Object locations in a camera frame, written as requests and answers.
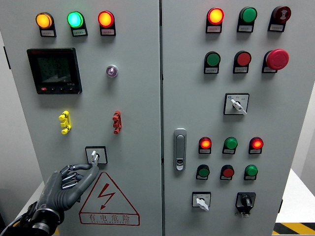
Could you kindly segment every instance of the yellow terminal connector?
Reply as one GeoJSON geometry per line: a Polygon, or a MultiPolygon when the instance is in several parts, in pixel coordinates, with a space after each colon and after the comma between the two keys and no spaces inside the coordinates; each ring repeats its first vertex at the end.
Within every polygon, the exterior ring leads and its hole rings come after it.
{"type": "Polygon", "coordinates": [[[61,133],[62,134],[67,134],[70,131],[70,129],[72,128],[69,111],[64,111],[59,116],[59,120],[61,121],[60,126],[62,128],[64,128],[61,131],[61,133]]]}

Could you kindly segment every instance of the red terminal connector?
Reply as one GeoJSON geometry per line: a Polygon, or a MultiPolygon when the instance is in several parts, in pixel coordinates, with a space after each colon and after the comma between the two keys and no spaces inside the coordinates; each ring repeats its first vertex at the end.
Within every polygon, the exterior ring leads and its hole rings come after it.
{"type": "Polygon", "coordinates": [[[113,127],[115,128],[114,134],[119,134],[119,132],[121,131],[123,127],[120,111],[115,111],[113,115],[113,121],[114,121],[113,127]]]}

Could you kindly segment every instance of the yellow black hazard stripe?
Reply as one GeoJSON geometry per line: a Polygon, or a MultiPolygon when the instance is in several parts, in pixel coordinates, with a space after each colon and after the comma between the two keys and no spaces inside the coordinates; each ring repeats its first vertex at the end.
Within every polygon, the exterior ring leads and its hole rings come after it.
{"type": "Polygon", "coordinates": [[[272,235],[315,235],[315,223],[276,223],[272,235]]]}

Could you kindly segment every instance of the lightning bolt symbol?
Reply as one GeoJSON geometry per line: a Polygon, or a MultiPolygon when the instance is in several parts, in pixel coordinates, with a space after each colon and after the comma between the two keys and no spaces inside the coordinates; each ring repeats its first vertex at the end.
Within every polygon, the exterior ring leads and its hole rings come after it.
{"type": "Polygon", "coordinates": [[[105,184],[105,186],[103,187],[102,191],[100,192],[100,194],[99,194],[98,197],[97,197],[97,198],[102,198],[102,197],[110,196],[110,197],[108,198],[108,200],[105,202],[105,204],[100,207],[100,210],[103,210],[103,209],[106,207],[106,204],[109,202],[109,200],[110,200],[110,199],[114,196],[114,194],[115,194],[115,193],[108,193],[108,194],[103,195],[103,193],[106,191],[106,189],[108,188],[108,186],[109,186],[108,183],[105,184]]]}

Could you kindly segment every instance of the red indicator light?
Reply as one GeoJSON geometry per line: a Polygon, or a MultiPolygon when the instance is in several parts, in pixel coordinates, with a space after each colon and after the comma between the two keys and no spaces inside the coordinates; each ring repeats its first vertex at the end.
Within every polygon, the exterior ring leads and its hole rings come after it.
{"type": "Polygon", "coordinates": [[[253,148],[253,149],[262,149],[262,147],[264,146],[264,142],[262,141],[262,139],[261,138],[253,138],[252,140],[251,140],[251,147],[253,148]]]}
{"type": "Polygon", "coordinates": [[[204,137],[202,139],[200,139],[199,141],[199,145],[201,146],[201,148],[203,149],[209,149],[211,147],[211,139],[204,137]]]}
{"type": "Polygon", "coordinates": [[[231,178],[234,175],[233,169],[226,169],[223,171],[223,176],[226,178],[231,178]]]}
{"type": "Polygon", "coordinates": [[[98,22],[104,28],[111,27],[114,21],[114,15],[110,11],[102,11],[98,15],[98,22]]]}
{"type": "Polygon", "coordinates": [[[208,21],[212,25],[219,25],[224,19],[224,12],[221,8],[212,8],[208,12],[208,21]]]}
{"type": "Polygon", "coordinates": [[[266,58],[267,66],[273,70],[281,70],[289,62],[289,53],[283,49],[272,50],[266,58]]]}
{"type": "Polygon", "coordinates": [[[251,60],[252,60],[251,55],[247,52],[243,52],[237,57],[237,63],[240,66],[248,65],[251,60]]]}

